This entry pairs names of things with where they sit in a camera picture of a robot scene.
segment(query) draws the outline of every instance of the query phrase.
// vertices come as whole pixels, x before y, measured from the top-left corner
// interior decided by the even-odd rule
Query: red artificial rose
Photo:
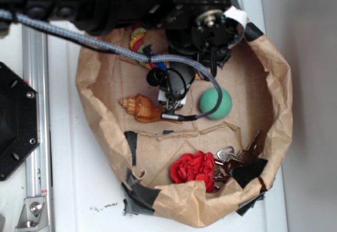
[[[214,156],[212,153],[198,152],[184,154],[170,168],[171,178],[176,184],[192,180],[202,180],[206,185],[206,192],[214,189]]]

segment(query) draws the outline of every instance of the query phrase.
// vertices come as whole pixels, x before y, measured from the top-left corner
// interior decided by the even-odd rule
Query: hexagonal black plate
[[[0,181],[38,145],[37,92],[0,62]]]

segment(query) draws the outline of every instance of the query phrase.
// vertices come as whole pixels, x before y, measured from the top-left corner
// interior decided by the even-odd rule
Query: orange conch shell
[[[164,120],[161,118],[161,114],[165,110],[157,107],[153,102],[144,95],[138,94],[136,97],[129,96],[128,98],[120,99],[120,104],[126,108],[126,111],[134,115],[138,122],[152,123],[158,121],[166,121],[171,123],[182,124],[175,120]]]

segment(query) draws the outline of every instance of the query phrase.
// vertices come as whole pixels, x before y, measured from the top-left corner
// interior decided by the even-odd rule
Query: gray braided cable
[[[82,44],[96,46],[100,49],[106,49],[106,50],[112,51],[116,54],[124,55],[126,57],[132,58],[132,59],[137,60],[137,61],[146,62],[146,63],[149,62],[149,57],[146,56],[146,55],[133,52],[129,49],[125,49],[125,48],[122,48],[120,46],[107,43],[105,41],[99,40],[99,39],[94,38],[94,37],[89,37],[89,36],[82,35],[82,34],[77,33],[77,32],[69,31],[69,30],[54,26],[54,25],[49,24],[49,23],[44,22],[44,21],[31,19],[28,16],[23,15],[23,14],[16,14],[16,18],[17,18],[17,21],[22,23],[23,25],[34,28],[34,29],[39,30],[39,31],[43,31],[47,34],[58,35],[62,38],[68,38],[68,39],[71,39],[72,41],[77,41],[77,42],[82,43]],[[13,15],[9,11],[6,11],[4,9],[0,9],[0,19],[11,22],[11,21],[13,21]],[[183,57],[183,56],[179,56],[179,55],[151,56],[150,60],[153,63],[179,62],[179,63],[183,63],[183,64],[186,64],[186,65],[192,66],[195,69],[197,69],[198,71],[200,71],[206,78],[209,79],[209,81],[211,81],[213,83],[214,87],[216,88],[216,90],[219,94],[217,103],[211,111],[203,112],[199,115],[196,115],[195,116],[196,119],[199,119],[201,117],[204,117],[206,115],[209,115],[209,114],[215,112],[216,109],[219,107],[219,105],[221,103],[221,100],[222,100],[221,87],[217,83],[217,81],[215,80],[213,75],[202,64],[200,64],[197,61],[194,61],[192,59],[189,59],[189,58],[186,58],[186,57]]]

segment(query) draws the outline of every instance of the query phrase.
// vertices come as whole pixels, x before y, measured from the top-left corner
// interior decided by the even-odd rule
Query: crumpled paper
[[[100,39],[128,48],[132,29],[116,29]],[[157,54],[167,52],[164,31],[149,31],[145,44]],[[193,227],[207,226],[238,209],[239,204],[270,189],[292,140],[292,80],[290,67],[266,36],[233,49],[233,56],[217,72],[217,81],[233,99],[230,114],[222,120],[139,123],[119,104],[119,99],[142,94],[157,102],[157,87],[146,82],[148,70],[120,55],[82,48],[76,84],[87,121],[110,165],[124,184],[130,169],[138,182],[160,189],[154,215]],[[198,114],[199,98],[212,84],[196,80],[179,114]],[[164,130],[172,133],[162,135]],[[216,193],[206,194],[202,181],[173,184],[169,167],[184,153],[216,153],[231,145],[238,153],[255,134],[263,135],[257,148],[268,163],[260,177],[244,189],[231,178]],[[137,164],[124,132],[138,133]]]

